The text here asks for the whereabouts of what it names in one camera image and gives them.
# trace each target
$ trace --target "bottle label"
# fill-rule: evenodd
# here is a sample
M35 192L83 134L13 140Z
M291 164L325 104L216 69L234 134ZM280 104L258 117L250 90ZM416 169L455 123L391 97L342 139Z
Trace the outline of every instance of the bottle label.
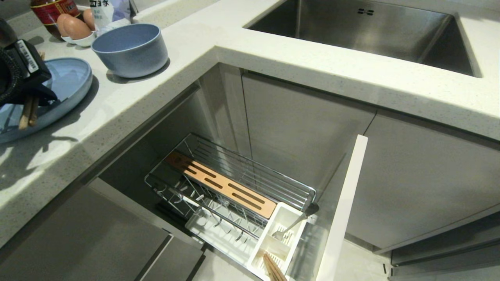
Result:
M55 25L61 14L69 14L73 17L80 15L73 0L57 0L43 5L31 6L31 9L45 26Z

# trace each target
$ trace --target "kitchen counter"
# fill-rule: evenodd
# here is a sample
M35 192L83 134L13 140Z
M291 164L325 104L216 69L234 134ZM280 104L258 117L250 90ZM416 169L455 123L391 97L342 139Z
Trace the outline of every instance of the kitchen counter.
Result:
M23 36L46 59L92 67L90 93L60 121L0 144L0 247L58 193L217 63L336 93L500 140L500 14L458 3L454 14L481 78L391 57L244 29L283 0L221 0L165 28L170 62L147 78L111 75L89 49Z

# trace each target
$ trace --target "wooden chopsticks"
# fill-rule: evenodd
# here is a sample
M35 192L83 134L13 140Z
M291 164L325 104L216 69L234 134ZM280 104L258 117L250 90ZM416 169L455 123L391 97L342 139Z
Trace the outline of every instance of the wooden chopsticks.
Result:
M271 281L287 281L285 275L281 272L274 260L269 256L268 252L264 253L264 265L269 273Z
M45 52L40 52L40 57L45 60ZM19 119L19 130L26 130L28 126L34 127L37 124L37 110L40 98L33 94L28 94L22 108L22 115Z

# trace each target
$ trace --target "brown egg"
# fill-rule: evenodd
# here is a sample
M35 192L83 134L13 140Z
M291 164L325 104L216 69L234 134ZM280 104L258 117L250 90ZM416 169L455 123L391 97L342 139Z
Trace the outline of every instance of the brown egg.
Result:
M85 22L76 17L64 20L64 30L73 40L80 40L89 37L92 34L91 29L85 24Z
M94 15L92 14L91 9L87 9L83 12L83 20L87 24L87 26L90 28L90 30L95 31L96 26L94 25Z
M57 18L57 29L59 30L59 33L61 34L62 37L68 36L68 33L64 28L64 22L66 21L67 18L72 18L72 16L67 13L63 13Z

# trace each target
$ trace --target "barcode label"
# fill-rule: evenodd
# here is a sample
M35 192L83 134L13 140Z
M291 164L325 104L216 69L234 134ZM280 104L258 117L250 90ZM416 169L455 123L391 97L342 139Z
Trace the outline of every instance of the barcode label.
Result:
M35 59L33 58L32 54L28 51L28 47L26 47L25 42L23 40L19 40L19 41L17 41L17 46L19 47L19 50L21 51L22 55L24 56L24 58L28 62L29 72L33 73L33 72L37 71L39 69L38 64L35 61Z

